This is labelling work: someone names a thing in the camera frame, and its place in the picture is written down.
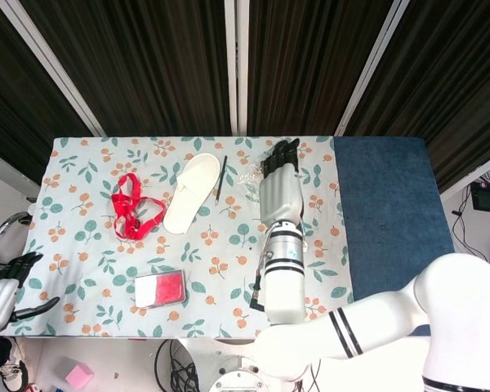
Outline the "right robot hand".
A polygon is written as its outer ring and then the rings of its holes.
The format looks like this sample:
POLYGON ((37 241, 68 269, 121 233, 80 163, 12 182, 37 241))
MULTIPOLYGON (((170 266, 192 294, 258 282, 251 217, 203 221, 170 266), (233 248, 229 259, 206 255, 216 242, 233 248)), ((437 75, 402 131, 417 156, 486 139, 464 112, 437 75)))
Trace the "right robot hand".
POLYGON ((261 162, 261 222, 272 226, 279 221, 300 225, 303 217, 303 194, 299 178, 298 147, 300 139, 279 141, 261 162))

